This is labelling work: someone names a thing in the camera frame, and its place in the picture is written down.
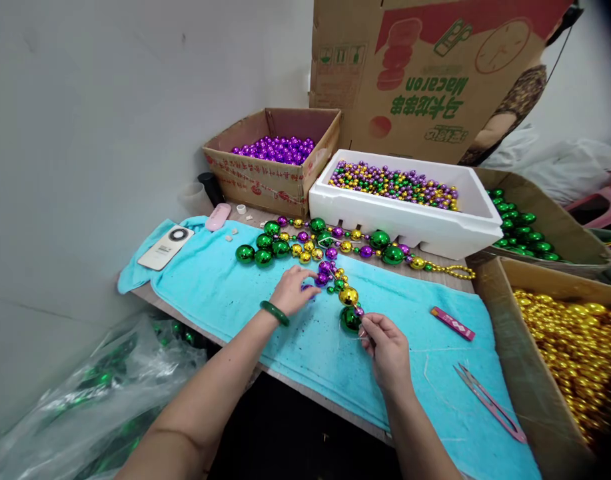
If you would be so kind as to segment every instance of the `box of purple beads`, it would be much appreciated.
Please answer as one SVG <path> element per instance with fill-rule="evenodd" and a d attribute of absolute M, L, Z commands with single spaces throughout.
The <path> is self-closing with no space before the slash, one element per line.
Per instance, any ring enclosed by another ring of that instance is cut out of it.
<path fill-rule="evenodd" d="M 307 192 L 338 143 L 338 109 L 264 109 L 203 147 L 229 201 L 304 217 Z"/>
<path fill-rule="evenodd" d="M 309 193 L 310 214 L 344 229 L 382 229 L 458 260 L 502 238 L 502 220 L 469 167 L 338 150 Z"/>

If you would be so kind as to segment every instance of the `blue towel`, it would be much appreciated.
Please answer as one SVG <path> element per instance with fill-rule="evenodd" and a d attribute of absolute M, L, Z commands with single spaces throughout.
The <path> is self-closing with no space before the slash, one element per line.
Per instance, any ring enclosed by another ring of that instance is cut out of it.
<path fill-rule="evenodd" d="M 162 271 L 137 264 L 173 225 L 152 232 L 121 272 L 119 292 L 146 282 L 154 292 L 197 326 L 230 341 L 268 299 L 294 259 L 275 260 L 265 269 L 235 260 L 239 245 L 255 244 L 260 231 L 235 221 L 212 233 L 206 217 L 180 225 L 195 232 Z M 238 229 L 234 241 L 225 240 Z M 365 311 L 390 317 L 407 336 L 414 390 L 456 466 L 478 480 L 540 478 L 532 452 L 514 440 L 454 371 L 461 362 L 515 418 L 496 351 L 492 324 L 477 295 L 404 277 L 351 257 L 336 262 L 350 277 Z M 316 263 L 310 267 L 316 269 Z M 476 333 L 468 342 L 430 314 L 437 306 Z M 340 328 L 342 305 L 323 291 L 278 328 L 261 362 L 389 431 L 382 395 L 360 342 Z"/>

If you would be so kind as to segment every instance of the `cardboard box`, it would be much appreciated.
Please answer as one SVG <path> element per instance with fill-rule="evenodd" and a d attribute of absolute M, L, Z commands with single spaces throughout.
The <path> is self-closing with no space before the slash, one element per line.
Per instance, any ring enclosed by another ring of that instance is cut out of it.
<path fill-rule="evenodd" d="M 545 480 L 575 478 L 594 456 L 522 320 L 512 287 L 611 308 L 611 286 L 511 259 L 476 269 L 474 289 L 490 313 L 505 383 L 540 472 Z"/>
<path fill-rule="evenodd" d="M 310 106 L 339 148 L 457 163 L 572 0 L 315 0 Z"/>
<path fill-rule="evenodd" d="M 340 131 L 338 109 L 267 108 L 245 117 L 203 147 L 210 169 L 228 200 L 250 207 L 304 217 L 307 193 L 336 151 Z M 299 166 L 230 153 L 261 137 L 310 137 L 316 147 Z"/>
<path fill-rule="evenodd" d="M 530 226 L 545 235 L 546 241 L 554 246 L 561 258 L 572 263 L 541 260 L 491 246 L 469 257 L 470 267 L 497 255 L 589 279 L 611 267 L 609 249 L 534 183 L 516 173 L 483 168 L 474 170 L 487 190 L 503 189 L 506 200 L 515 203 L 519 211 L 535 214 L 536 221 Z"/>

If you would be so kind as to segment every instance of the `phone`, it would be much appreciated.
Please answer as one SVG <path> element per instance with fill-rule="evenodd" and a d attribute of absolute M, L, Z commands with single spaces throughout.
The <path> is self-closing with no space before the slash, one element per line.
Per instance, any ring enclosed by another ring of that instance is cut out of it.
<path fill-rule="evenodd" d="M 183 245 L 192 238 L 194 231 L 175 225 L 159 241 L 145 252 L 145 254 L 137 260 L 139 265 L 142 265 L 152 270 L 163 270 L 163 267 L 181 250 Z"/>

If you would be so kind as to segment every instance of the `pink scissors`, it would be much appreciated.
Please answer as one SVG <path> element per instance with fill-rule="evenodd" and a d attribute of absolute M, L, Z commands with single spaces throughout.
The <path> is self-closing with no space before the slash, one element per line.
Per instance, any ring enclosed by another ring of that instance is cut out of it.
<path fill-rule="evenodd" d="M 496 420 L 498 420 L 500 424 L 516 440 L 521 443 L 527 443 L 527 437 L 525 437 L 525 433 L 523 433 L 523 430 L 521 430 L 521 428 L 517 424 L 515 424 L 515 422 L 511 418 L 509 418 L 507 413 L 505 413 L 505 410 L 503 410 L 503 408 L 501 408 L 501 406 L 496 403 L 496 401 L 490 396 L 490 394 L 487 393 L 487 390 L 483 388 L 483 386 L 478 382 L 478 380 L 474 378 L 474 376 L 467 368 L 463 367 L 463 365 L 461 365 L 460 363 L 458 364 L 458 366 L 462 371 L 454 367 L 456 373 L 460 375 L 463 381 L 467 384 L 468 387 L 470 387 L 470 390 L 474 392 L 474 394 L 483 403 L 483 405 L 485 405 L 487 409 L 492 412 L 492 415 L 496 417 Z"/>

